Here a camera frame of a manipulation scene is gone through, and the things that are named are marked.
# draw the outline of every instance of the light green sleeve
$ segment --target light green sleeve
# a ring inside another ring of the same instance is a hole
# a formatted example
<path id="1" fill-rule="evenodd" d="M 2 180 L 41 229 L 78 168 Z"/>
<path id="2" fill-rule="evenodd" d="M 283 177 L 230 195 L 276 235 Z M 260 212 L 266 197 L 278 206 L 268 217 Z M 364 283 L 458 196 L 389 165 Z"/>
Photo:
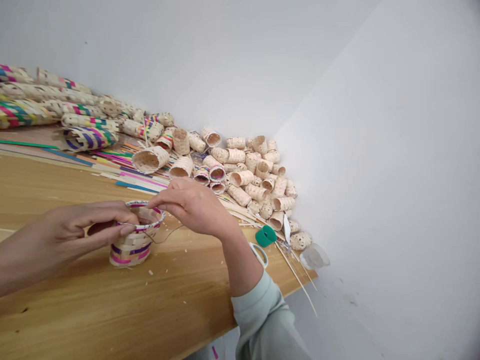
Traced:
<path id="1" fill-rule="evenodd" d="M 240 327 L 237 360 L 311 359 L 294 326 L 294 314 L 266 271 L 249 293 L 231 302 Z"/>

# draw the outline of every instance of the hand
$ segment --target hand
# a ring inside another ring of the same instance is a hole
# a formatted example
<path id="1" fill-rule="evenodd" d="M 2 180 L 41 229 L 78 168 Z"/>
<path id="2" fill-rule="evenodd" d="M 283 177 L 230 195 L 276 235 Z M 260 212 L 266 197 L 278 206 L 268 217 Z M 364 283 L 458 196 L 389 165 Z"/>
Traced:
<path id="1" fill-rule="evenodd" d="M 58 207 L 22 227 L 0 243 L 0 296 L 37 283 L 135 229 L 112 227 L 114 221 L 139 224 L 123 201 L 105 201 Z"/>
<path id="2" fill-rule="evenodd" d="M 194 232 L 213 235 L 221 241 L 242 232 L 214 192 L 189 177 L 172 180 L 167 189 L 150 199 L 147 207 L 166 210 Z"/>

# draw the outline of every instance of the white wall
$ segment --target white wall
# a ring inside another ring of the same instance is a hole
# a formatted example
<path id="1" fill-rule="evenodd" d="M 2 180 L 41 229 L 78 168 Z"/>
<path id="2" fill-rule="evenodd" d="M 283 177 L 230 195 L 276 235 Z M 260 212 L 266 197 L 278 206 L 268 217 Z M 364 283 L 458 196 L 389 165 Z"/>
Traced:
<path id="1" fill-rule="evenodd" d="M 315 359 L 478 359 L 480 6 L 385 0 L 276 136 L 331 266 Z"/>
<path id="2" fill-rule="evenodd" d="M 2 1 L 0 64 L 226 136 L 273 135 L 379 0 Z"/>

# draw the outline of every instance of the unfinished basket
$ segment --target unfinished basket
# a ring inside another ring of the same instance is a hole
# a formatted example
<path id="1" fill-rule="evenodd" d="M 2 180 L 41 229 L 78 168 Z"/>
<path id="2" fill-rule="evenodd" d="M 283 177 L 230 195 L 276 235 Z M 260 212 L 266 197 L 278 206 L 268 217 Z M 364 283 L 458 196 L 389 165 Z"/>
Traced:
<path id="1" fill-rule="evenodd" d="M 135 230 L 127 236 L 121 237 L 111 245 L 110 263 L 118 268 L 132 267 L 141 264 L 150 254 L 150 246 L 157 234 L 165 212 L 156 207 L 147 208 L 148 201 L 129 201 L 126 203 L 140 222 Z"/>
<path id="2" fill-rule="evenodd" d="M 228 188 L 227 193 L 238 203 L 238 205 L 244 208 L 246 208 L 252 201 L 250 195 L 243 191 L 241 187 L 236 187 L 235 185 L 231 185 Z"/>
<path id="3" fill-rule="evenodd" d="M 170 179 L 189 178 L 192 175 L 194 163 L 188 156 L 179 157 L 171 166 Z"/>
<path id="4" fill-rule="evenodd" d="M 220 144 L 220 141 L 222 140 L 220 135 L 217 134 L 215 130 L 213 130 L 208 126 L 205 126 L 201 130 L 201 137 L 210 148 L 216 148 Z"/>
<path id="5" fill-rule="evenodd" d="M 142 174 L 152 174 L 169 163 L 169 153 L 160 146 L 147 147 L 131 157 L 133 167 Z"/>

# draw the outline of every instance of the wooden table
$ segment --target wooden table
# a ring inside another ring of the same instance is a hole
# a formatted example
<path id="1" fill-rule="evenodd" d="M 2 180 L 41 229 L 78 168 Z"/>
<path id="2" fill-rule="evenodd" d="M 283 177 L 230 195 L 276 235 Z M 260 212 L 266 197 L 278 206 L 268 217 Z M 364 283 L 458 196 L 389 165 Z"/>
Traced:
<path id="1" fill-rule="evenodd" d="M 0 166 L 0 240 L 55 207 L 150 198 L 88 170 L 4 154 Z M 167 216 L 155 237 L 159 244 L 132 269 L 111 266 L 104 248 L 0 298 L 0 358 L 183 359 L 234 328 L 220 242 L 180 226 Z M 255 242 L 255 229 L 243 232 Z M 300 286 L 278 249 L 266 253 L 267 271 L 283 295 L 296 291 Z M 300 264 L 290 262 L 308 282 Z"/>

